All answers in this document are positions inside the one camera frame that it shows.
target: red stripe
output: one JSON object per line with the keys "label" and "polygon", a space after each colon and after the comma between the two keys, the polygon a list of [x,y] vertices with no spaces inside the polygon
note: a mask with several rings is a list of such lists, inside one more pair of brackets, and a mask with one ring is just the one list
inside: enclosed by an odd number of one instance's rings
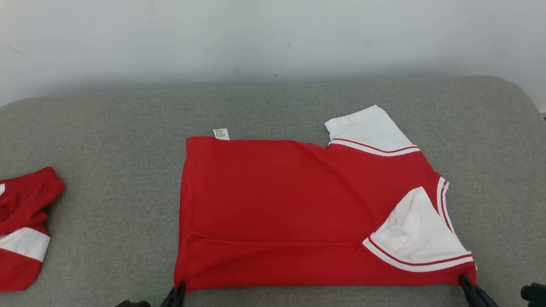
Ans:
{"label": "red stripe", "polygon": [[371,238],[368,238],[368,240],[370,241],[370,243],[375,246],[378,250],[380,250],[383,254],[389,256],[391,259],[397,261],[397,262],[400,262],[400,263],[403,263],[403,264],[407,264],[407,265],[414,265],[414,266],[421,266],[421,265],[429,265],[429,264],[436,264],[436,263],[443,263],[443,262],[449,262],[449,261],[453,261],[453,260],[457,260],[457,259],[462,259],[462,258],[466,258],[466,257],[472,257],[472,255],[462,255],[462,256],[459,256],[459,257],[454,257],[454,258],[449,258],[449,259],[445,259],[445,260],[438,260],[438,261],[432,261],[432,262],[425,262],[425,263],[409,263],[409,262],[404,262],[404,261],[401,261],[401,260],[398,260],[396,259],[395,257],[389,255],[387,252],[385,252],[381,247],[377,246],[377,244],[375,244]]}
{"label": "red stripe", "polygon": [[377,151],[380,151],[380,152],[384,152],[386,154],[390,154],[392,152],[399,152],[399,151],[402,151],[402,150],[406,150],[406,149],[410,149],[410,148],[418,148],[416,145],[413,145],[413,146],[409,146],[409,147],[404,147],[404,148],[400,148],[400,149],[397,149],[397,150],[382,150],[382,149],[379,149],[379,148],[376,148],[376,147],[373,147],[373,146],[370,146],[370,145],[366,145],[366,144],[362,144],[362,143],[359,143],[357,141],[351,141],[351,140],[347,140],[347,139],[340,139],[340,138],[334,138],[332,139],[333,140],[339,140],[339,141],[346,141],[346,142],[350,142],[350,143],[355,143],[355,144],[358,144],[358,145],[361,145],[361,146],[364,146],[364,147],[368,147],[368,148],[371,148],[373,150],[377,150]]}
{"label": "red stripe", "polygon": [[443,198],[444,198],[444,190],[446,189],[446,183],[447,183],[447,180],[444,180],[444,182],[442,184],[442,190],[440,191],[440,203],[441,203],[441,206],[442,206],[442,212],[444,214],[444,220],[446,221],[447,228],[449,228],[449,231],[453,232],[453,230],[449,226],[449,222],[447,221],[446,210],[444,209],[445,204],[444,204]]}

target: care label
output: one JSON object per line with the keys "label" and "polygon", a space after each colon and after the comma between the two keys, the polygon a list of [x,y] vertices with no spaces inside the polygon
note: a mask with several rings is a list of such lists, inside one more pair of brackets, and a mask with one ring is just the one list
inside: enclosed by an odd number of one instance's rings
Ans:
{"label": "care label", "polygon": [[214,132],[215,138],[229,141],[229,134],[227,129],[214,129],[212,131]]}

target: white label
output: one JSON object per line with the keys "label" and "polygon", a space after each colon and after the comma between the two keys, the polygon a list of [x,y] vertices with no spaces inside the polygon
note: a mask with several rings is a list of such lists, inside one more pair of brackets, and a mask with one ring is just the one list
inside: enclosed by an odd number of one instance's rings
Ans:
{"label": "white label", "polygon": [[227,129],[214,129],[213,132],[215,138],[229,141],[229,134]]}

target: red fabric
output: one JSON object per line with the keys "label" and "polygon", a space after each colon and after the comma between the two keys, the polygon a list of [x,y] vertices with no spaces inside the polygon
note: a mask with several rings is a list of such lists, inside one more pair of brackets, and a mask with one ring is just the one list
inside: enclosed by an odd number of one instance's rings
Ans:
{"label": "red fabric", "polygon": [[440,175],[420,151],[385,157],[337,144],[212,137],[191,137],[186,150],[174,275],[186,292],[475,280],[473,262],[412,273],[362,245],[414,188],[423,186],[438,210]]}
{"label": "red fabric", "polygon": [[[1,184],[5,184],[5,191],[0,194],[0,235],[9,235],[27,227],[49,236],[44,226],[48,216],[43,208],[64,189],[55,171],[48,167],[17,178],[0,180]],[[38,277],[42,264],[39,260],[0,246],[0,292],[25,290]]]}

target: red and white jersey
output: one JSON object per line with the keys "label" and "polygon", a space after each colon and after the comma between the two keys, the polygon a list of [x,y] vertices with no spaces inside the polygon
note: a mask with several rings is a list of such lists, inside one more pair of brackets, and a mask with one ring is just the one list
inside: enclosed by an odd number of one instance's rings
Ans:
{"label": "red and white jersey", "polygon": [[472,283],[448,182],[381,108],[293,140],[186,141],[174,281],[201,288]]}
{"label": "red and white jersey", "polygon": [[42,209],[63,189],[50,167],[0,180],[0,292],[26,290],[38,278],[50,241]]}

